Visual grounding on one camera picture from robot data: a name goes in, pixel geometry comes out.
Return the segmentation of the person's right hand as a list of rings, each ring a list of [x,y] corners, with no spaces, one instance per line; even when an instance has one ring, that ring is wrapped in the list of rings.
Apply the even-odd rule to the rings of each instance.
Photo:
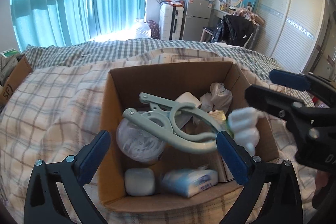
[[[330,173],[318,170],[315,176],[315,192],[312,199],[312,206],[318,209],[320,204],[323,202],[327,196],[330,186],[329,186]]]

